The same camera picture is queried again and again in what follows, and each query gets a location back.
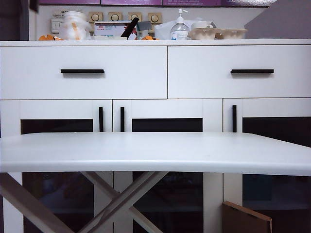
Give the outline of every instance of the white wall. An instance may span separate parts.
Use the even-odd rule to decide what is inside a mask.
[[[40,6],[39,14],[30,15],[32,21],[30,25],[30,40],[37,40],[41,35],[51,34],[51,18],[53,12],[57,10],[82,10],[84,13],[89,11],[101,11],[104,13],[104,20],[108,19],[108,12],[122,12],[123,19],[127,20],[128,12],[141,12],[143,20],[147,20],[148,12],[161,12],[163,22],[175,20],[178,17],[179,8],[169,7],[106,7],[106,6]],[[226,8],[226,7],[209,7],[209,8],[182,8],[189,13],[183,14],[187,20],[201,17],[206,21],[213,21],[219,28],[244,28],[244,25],[259,15],[265,8]]]

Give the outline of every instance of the cabinet countertop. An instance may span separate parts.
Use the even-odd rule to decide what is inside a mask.
[[[33,133],[2,138],[1,172],[188,171],[311,176],[311,148],[249,133]]]
[[[188,40],[188,41],[0,41],[1,47],[12,46],[220,46],[220,45],[311,45],[311,39],[253,39],[253,40]]]

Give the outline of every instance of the label on bottle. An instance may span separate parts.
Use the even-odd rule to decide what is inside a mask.
[[[171,33],[171,40],[188,40],[188,32],[174,31]]]

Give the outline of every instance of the clear plastic bottle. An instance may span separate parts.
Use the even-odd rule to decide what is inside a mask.
[[[176,20],[176,24],[171,29],[171,40],[188,40],[189,27],[184,24],[184,18],[182,18],[185,10],[179,9],[179,17]]]

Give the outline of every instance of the white table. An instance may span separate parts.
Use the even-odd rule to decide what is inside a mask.
[[[81,171],[111,202],[80,233],[128,211],[169,171],[311,176],[311,148],[249,133],[34,133],[1,139],[1,195],[43,232],[72,233],[8,172]],[[145,171],[121,194],[94,171]]]

